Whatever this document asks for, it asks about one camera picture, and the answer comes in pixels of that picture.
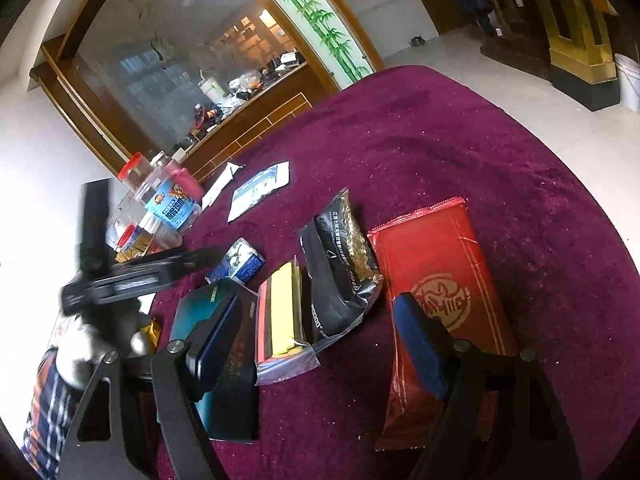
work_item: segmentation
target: tiled floor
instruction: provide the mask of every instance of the tiled floor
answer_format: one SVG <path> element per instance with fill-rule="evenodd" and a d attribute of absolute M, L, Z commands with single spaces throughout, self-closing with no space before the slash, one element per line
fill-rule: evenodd
<path fill-rule="evenodd" d="M 429 66 L 506 111 L 583 182 L 640 269 L 640 112 L 623 105 L 590 112 L 550 83 L 480 54 L 475 30 L 455 30 L 385 59 Z"/>

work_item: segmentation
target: logo on red package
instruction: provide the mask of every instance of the logo on red package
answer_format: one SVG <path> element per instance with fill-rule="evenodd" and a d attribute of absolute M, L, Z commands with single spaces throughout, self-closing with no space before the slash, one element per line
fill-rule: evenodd
<path fill-rule="evenodd" d="M 427 316 L 439 317 L 450 332 L 460 327 L 471 311 L 469 289 L 459 286 L 452 274 L 432 274 L 411 289 Z"/>

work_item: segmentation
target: screw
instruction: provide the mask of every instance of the screw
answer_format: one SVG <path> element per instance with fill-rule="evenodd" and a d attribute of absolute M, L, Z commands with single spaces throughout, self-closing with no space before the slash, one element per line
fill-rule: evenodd
<path fill-rule="evenodd" d="M 102 360 L 108 365 L 110 365 L 111 363 L 116 362 L 119 357 L 120 357 L 120 354 L 118 354 L 115 350 L 111 350 L 104 355 Z"/>
<path fill-rule="evenodd" d="M 166 346 L 169 354 L 177 354 L 183 348 L 184 341 L 182 339 L 174 339 L 173 341 L 169 341 L 168 345 Z"/>
<path fill-rule="evenodd" d="M 471 343 L 466 339 L 456 339 L 453 342 L 453 349 L 457 352 L 464 353 L 471 348 Z"/>
<path fill-rule="evenodd" d="M 525 348 L 520 351 L 520 358 L 527 363 L 536 360 L 536 351 L 533 348 Z"/>

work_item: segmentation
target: plaid sleeve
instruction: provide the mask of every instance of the plaid sleeve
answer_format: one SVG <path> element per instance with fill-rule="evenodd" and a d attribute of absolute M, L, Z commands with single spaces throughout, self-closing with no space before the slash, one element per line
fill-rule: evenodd
<path fill-rule="evenodd" d="M 67 386 L 56 368 L 57 349 L 49 349 L 38 368 L 31 411 L 20 450 L 43 480 L 55 480 L 60 455 L 81 392 Z"/>

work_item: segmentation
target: blue and white package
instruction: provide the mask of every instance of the blue and white package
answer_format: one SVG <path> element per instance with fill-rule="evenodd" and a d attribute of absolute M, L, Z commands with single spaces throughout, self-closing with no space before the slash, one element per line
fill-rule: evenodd
<path fill-rule="evenodd" d="M 226 252 L 222 261 L 207 272 L 205 280 L 213 283 L 222 278 L 231 278 L 244 285 L 260 270 L 264 258 L 244 238 L 238 238 Z"/>
<path fill-rule="evenodd" d="M 289 183 L 289 163 L 281 162 L 275 164 L 264 171 L 261 171 L 253 178 L 242 184 L 234 191 L 231 199 L 231 210 L 229 211 L 228 222 L 235 220 L 242 213 L 251 209 L 260 200 L 282 186 Z"/>

